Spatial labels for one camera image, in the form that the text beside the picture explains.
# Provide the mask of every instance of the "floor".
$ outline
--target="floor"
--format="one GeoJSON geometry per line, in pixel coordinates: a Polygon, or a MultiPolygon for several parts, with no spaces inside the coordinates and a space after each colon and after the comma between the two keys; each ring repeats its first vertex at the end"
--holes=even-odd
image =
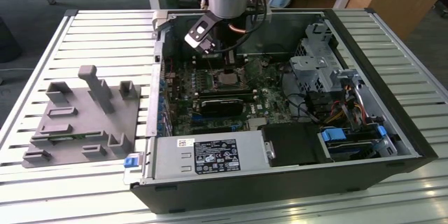
{"type": "MultiPolygon", "coordinates": [[[[33,68],[67,9],[148,9],[148,0],[0,0],[0,17],[23,48],[23,55],[1,69],[33,68]]],[[[405,44],[448,87],[448,17],[431,10],[405,44]]],[[[0,126],[3,125],[32,71],[0,71],[0,126]]]]}

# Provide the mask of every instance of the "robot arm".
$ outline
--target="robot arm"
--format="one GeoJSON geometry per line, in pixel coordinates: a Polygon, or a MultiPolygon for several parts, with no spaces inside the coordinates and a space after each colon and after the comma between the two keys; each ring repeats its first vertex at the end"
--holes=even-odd
{"type": "MultiPolygon", "coordinates": [[[[185,35],[185,42],[201,53],[209,54],[212,52],[228,52],[233,50],[243,42],[248,39],[249,34],[261,26],[265,20],[265,13],[268,9],[267,0],[256,0],[256,3],[263,3],[263,8],[259,9],[255,6],[255,15],[259,11],[263,11],[263,21],[261,23],[253,25],[251,29],[236,28],[231,22],[240,17],[249,15],[247,13],[247,3],[248,0],[208,0],[208,10],[200,20],[196,22],[193,27],[189,29],[185,35]],[[221,22],[228,22],[228,29],[239,34],[244,34],[239,42],[223,50],[216,50],[216,45],[213,44],[213,38],[209,34],[216,25],[221,22]]],[[[289,0],[269,0],[269,6],[276,8],[284,8],[289,0]]]]}

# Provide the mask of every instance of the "warning label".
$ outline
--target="warning label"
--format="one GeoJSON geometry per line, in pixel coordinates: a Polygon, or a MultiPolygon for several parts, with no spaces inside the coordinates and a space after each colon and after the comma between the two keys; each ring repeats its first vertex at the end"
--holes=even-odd
{"type": "Polygon", "coordinates": [[[195,171],[197,174],[223,173],[240,168],[236,140],[195,142],[195,171]]]}

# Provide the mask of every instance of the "metal bracket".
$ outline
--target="metal bracket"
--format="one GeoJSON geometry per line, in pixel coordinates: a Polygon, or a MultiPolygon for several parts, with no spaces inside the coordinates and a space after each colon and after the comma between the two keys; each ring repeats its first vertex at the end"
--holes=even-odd
{"type": "Polygon", "coordinates": [[[155,31],[160,31],[165,28],[168,18],[168,10],[156,10],[152,15],[152,27],[155,31]]]}

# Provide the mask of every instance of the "motherboard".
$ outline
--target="motherboard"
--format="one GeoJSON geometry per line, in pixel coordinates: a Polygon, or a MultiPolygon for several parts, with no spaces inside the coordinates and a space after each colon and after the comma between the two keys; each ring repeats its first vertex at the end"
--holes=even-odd
{"type": "Polygon", "coordinates": [[[271,123],[291,122],[280,78],[283,62],[267,56],[244,57],[240,67],[207,69],[195,61],[168,66],[173,135],[257,130],[271,123]]]}

